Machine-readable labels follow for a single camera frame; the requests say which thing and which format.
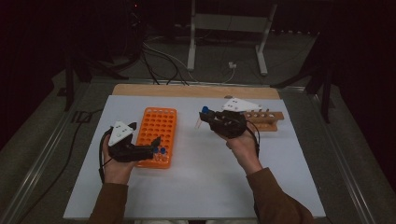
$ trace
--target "cable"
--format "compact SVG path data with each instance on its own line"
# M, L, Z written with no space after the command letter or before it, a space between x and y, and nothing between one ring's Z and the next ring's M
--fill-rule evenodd
M113 132L113 127L111 127L109 130L107 130L101 140L100 140L100 144L99 144L99 176L100 179L102 180L102 184L105 183L105 170L103 169L105 167L105 165L110 162L111 160L113 160L113 158L109 159L108 161L106 161L105 163L103 163L103 143L105 142L105 138L106 136L108 136L109 134L111 134L111 132Z
M267 68L268 68L268 69L275 68L275 67L278 67L278 66L280 66L280 65L282 65L282 64L284 64L284 63L286 63L286 62L288 62L288 61L291 61L291 60L297 58L297 56L299 56L299 55L308 47L308 45L309 45L314 39L315 39L315 38L312 37L312 38L305 44L305 46L304 46L300 51L298 51L297 54L295 54L293 57L291 57L291 58L289 58L289 59L287 59L287 60L285 60L285 61L283 61L283 62L281 62L281 63L275 63L275 64L273 64L273 65L271 65L271 66L268 66Z
M146 55L145 55L144 52L143 52L142 55L141 55L140 61L141 61L143 64L146 65L146 67L147 67L147 69L148 69L148 72L149 72L149 74L151 75L151 78L152 78L152 80L153 80L153 84L157 83L157 85L160 85L160 83L158 82L157 78L154 76L154 75L158 75L158 74L156 74L156 73L154 72L154 70L152 69L151 65L149 65L149 63L148 63L148 61L147 61L147 58L146 58Z
M233 22L233 16L230 17L230 21L228 22L228 26L227 26L226 31L229 31L229 30L230 30L230 26L231 26L231 23L232 23L232 22ZM230 46L230 44L227 44L226 46L224 46L224 50L223 50L223 52L221 53L221 57L220 57L220 72L221 72L221 73L222 73L221 67L222 67L222 61L223 61L223 58L224 58L224 53L225 53L226 49L227 49L229 46Z
M220 84L225 84L225 83L229 82L231 79L233 79L233 75L235 75L235 68L233 68L233 73L231 74L231 77L228 78L226 81L221 82Z
M85 112L88 113L88 115L82 120L88 120L92 117L93 114L97 113L97 112L101 112L103 109L99 109L99 110L95 110L92 112ZM62 176L62 174L64 173L64 170L66 169L67 165L70 162L70 159L72 157L73 154L73 149L74 149L74 144L76 142L76 137L78 134L78 130L81 127L81 125L83 124L83 122L81 121L81 123L77 126L75 133L73 135L73 140L72 143L70 145L69 148L69 154L67 156L66 162L64 164L64 167L61 169L60 173L55 177L55 179L52 181L52 183L47 187L47 189L41 194L41 196L29 207L29 209L20 217L19 221L17 222L18 224L22 223L23 220L27 217L27 215L29 215L29 213L35 208L35 206L47 195L47 193L52 189L52 187L56 184L56 182L58 181L58 179Z
M183 76L181 75L180 70L178 69L177 65L174 63L174 61L173 61L168 55L166 55L166 54L164 54L164 53L162 53L162 52L160 52L160 51L158 51L158 50L154 50L154 49L151 49L151 48L147 48L147 45L146 45L146 44L145 44L145 46L143 47L143 49L144 49L144 52L147 53L148 55L152 55L152 56L155 56L155 57L163 58L163 59L167 60L168 62L170 62L170 63L175 67L176 72L175 72L175 74L167 81L166 85L168 85L173 79L175 79L175 78L177 77L177 75L180 76L180 82L181 82L183 85L189 85L189 84L184 80L184 78L183 78Z
M156 51L156 52L158 52L158 53L161 53L161 54L166 55L166 56L168 56L168 57L170 57L170 58L172 58L172 59L175 59L177 62L179 62L181 65L183 65L183 67L186 69L187 73L189 74L190 78L191 78L193 81L195 81L195 82L197 82L197 83L200 83L200 81L198 81L198 80L196 80L195 78L192 77L191 73L189 72L189 70L188 70L188 68L187 68L187 65L184 64L180 59L178 59L178 58L176 58L176 57L174 57L174 56L172 56L172 55L170 55L170 54L167 54L167 53L161 52L161 51L159 51L159 50L153 49L152 47L150 47L150 46L147 45L146 43L143 43L143 45L146 46L146 48L148 48L148 49L152 49L152 50L154 50L154 51Z
M263 86L264 85L264 81L262 80L262 76L256 73L256 70L254 70L251 67L251 64L248 62L245 62L244 60L236 60L236 63L240 62L240 63L244 63L247 65L248 69L250 70L250 72L260 81L260 84Z
M332 221L328 217L326 217L326 219L332 224Z
M249 122L256 129L257 134L259 135L259 137L257 138L256 134L254 134L253 131L251 131L249 128L247 128L247 131L253 136L254 144L255 144L255 147L256 147L256 155L257 155L257 157L259 157L259 154L260 154L260 139L261 139L260 138L259 129L257 128L257 126L253 122L251 122L249 120L247 120L247 122Z

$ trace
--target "stand leg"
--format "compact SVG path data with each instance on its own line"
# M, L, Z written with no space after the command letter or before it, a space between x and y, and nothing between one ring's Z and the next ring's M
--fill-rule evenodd
M317 94L320 87L323 85L327 70L323 68L318 68L315 73L311 74L311 79L309 80L308 84L306 84L305 91L308 94Z
M189 59L187 60L187 70L192 72L195 64L195 0L191 0L191 35Z
M265 24L265 29L262 33L262 42L260 43L260 45L256 46L257 61L260 67L260 74L262 76L266 76L268 74L267 65L265 64L264 55L262 54L262 52L264 50L265 43L267 41L268 35L271 30L271 24L276 12L276 7L277 7L276 4L271 6L271 11L270 14L268 15L267 22Z
M322 104L320 112L322 117L327 123L330 123L329 120L329 102L330 102L330 89L332 87L332 69L328 69L326 71L326 77L323 83L323 95L322 95Z

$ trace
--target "person's right hand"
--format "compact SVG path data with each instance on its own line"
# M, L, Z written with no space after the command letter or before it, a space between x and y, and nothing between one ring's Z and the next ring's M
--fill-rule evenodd
M247 127L255 133L255 128L250 123ZM253 174L262 169L262 164L256 154L254 139L250 132L245 131L241 136L235 138L227 138L219 135L226 140L227 147L233 152L238 163L245 170L247 175Z

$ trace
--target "blue cap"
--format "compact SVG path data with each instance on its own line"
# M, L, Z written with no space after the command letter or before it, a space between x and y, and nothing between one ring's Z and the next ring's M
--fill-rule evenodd
M204 107L202 107L202 113L207 114L207 112L209 112L209 108L206 105L204 105Z

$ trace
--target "person's left hand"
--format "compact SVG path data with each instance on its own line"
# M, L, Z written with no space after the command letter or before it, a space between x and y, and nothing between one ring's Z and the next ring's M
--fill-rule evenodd
M103 157L104 162L109 161L111 157L108 155L108 140L110 134L105 137L103 142ZM132 169L137 161L118 162L115 160L109 161L105 166L105 183L123 184L127 185L129 177L131 176Z

